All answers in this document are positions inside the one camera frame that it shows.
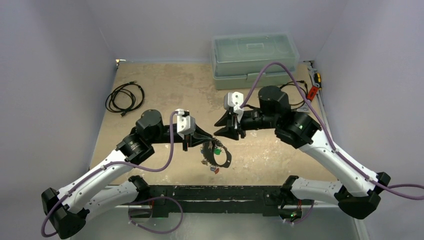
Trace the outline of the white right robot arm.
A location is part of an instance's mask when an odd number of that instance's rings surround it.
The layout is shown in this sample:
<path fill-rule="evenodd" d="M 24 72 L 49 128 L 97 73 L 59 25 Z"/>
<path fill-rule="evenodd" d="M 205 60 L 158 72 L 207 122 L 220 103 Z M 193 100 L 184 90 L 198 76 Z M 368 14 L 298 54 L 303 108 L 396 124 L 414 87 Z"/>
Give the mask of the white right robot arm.
<path fill-rule="evenodd" d="M 283 205 L 315 200 L 337 205 L 359 220 L 377 209 L 380 193 L 391 180 L 387 173 L 364 167 L 331 143 L 325 130 L 310 115 L 291 109 L 288 95 L 279 87 L 261 88 L 259 107 L 253 110 L 244 110 L 243 100 L 240 92 L 225 95 L 225 114 L 215 123 L 216 136 L 239 140 L 246 131 L 273 129 L 280 141 L 309 155 L 336 177 L 335 181 L 319 181 L 289 176 L 280 189 Z"/>

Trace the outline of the key with green tag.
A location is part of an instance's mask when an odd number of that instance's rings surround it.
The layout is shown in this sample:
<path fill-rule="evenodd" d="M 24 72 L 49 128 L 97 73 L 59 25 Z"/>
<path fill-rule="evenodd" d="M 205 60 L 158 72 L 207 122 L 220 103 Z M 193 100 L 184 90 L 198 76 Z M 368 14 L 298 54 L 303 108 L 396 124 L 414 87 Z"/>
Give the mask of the key with green tag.
<path fill-rule="evenodd" d="M 222 150 L 221 150 L 220 148 L 216 148 L 216 149 L 214 150 L 214 154 L 215 154 L 215 155 L 220 155 L 220 154 L 221 154 L 221 152 L 222 152 Z"/>

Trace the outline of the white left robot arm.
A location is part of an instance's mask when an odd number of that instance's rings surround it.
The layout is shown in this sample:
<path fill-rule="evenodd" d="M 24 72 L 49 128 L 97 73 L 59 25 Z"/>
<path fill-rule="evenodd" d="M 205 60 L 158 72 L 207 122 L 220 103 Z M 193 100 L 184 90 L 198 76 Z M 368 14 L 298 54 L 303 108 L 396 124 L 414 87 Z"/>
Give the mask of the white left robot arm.
<path fill-rule="evenodd" d="M 81 230 L 92 210 L 87 206 L 93 202 L 101 204 L 95 197 L 108 184 L 132 169 L 158 173 L 169 167 L 174 155 L 174 145 L 182 144 L 183 151 L 201 144 L 214 143 L 215 138 L 201 129 L 189 111 L 174 110 L 169 124 L 163 123 L 161 113 L 148 109 L 141 114 L 135 126 L 110 154 L 94 168 L 77 180 L 56 190 L 46 189 L 41 195 L 45 218 L 41 224 L 41 235 L 50 238 L 59 235 L 66 239 Z M 154 144 L 169 144 L 169 157 L 160 168 L 148 168 L 141 164 L 154 153 Z"/>

